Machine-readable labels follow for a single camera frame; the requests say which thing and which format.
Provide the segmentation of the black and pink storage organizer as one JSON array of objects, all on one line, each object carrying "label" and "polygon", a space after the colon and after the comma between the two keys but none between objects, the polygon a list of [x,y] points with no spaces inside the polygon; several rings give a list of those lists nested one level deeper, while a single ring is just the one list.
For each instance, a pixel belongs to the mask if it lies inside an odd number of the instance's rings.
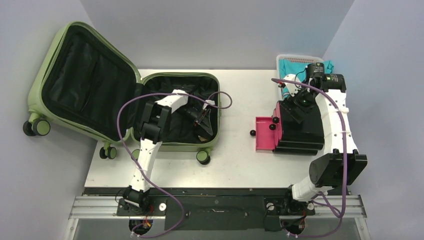
[{"label": "black and pink storage organizer", "polygon": [[290,115],[289,106],[288,101],[279,100],[271,116],[255,118],[255,129],[249,132],[255,138],[255,150],[315,156],[325,144],[318,106],[313,103],[301,122]]}]

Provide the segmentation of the green hard-shell suitcase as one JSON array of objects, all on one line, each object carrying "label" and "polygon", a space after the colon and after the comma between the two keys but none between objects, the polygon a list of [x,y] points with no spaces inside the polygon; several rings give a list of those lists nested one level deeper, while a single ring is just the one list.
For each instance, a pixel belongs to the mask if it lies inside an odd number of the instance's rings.
[{"label": "green hard-shell suitcase", "polygon": [[202,165],[211,160],[221,117],[218,79],[203,72],[159,72],[141,77],[135,65],[90,25],[74,21],[55,35],[28,95],[29,119],[22,130],[29,137],[46,136],[51,123],[103,142],[101,159],[114,159],[122,140],[140,140],[141,117],[147,102],[183,90],[215,101],[210,110],[213,137],[195,135],[193,123],[172,113],[161,151],[196,152]]}]

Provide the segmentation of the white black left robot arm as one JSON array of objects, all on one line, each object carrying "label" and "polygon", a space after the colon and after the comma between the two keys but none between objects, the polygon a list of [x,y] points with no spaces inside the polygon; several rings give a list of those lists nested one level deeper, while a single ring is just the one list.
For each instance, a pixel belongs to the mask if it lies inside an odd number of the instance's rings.
[{"label": "white black left robot arm", "polygon": [[172,114],[182,108],[181,111],[192,122],[195,135],[202,140],[211,140],[214,136],[210,120],[211,109],[217,107],[214,100],[203,100],[180,89],[171,93],[150,93],[144,97],[156,95],[164,98],[145,104],[140,120],[138,157],[131,157],[140,173],[134,174],[129,187],[123,193],[123,199],[136,215],[143,215],[149,210],[148,195],[152,186],[149,177],[159,148],[168,136]]}]

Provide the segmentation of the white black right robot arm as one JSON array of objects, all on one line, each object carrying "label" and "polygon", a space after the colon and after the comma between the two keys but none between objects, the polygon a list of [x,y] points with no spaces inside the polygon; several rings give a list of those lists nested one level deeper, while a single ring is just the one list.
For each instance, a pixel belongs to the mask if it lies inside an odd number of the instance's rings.
[{"label": "white black right robot arm", "polygon": [[346,105],[347,86],[342,74],[326,73],[322,62],[308,64],[304,79],[287,74],[275,82],[288,91],[278,102],[274,123],[275,151],[311,155],[307,176],[291,187],[282,199],[283,209],[296,213],[302,202],[341,187],[347,192],[366,167],[368,160],[354,142]]}]

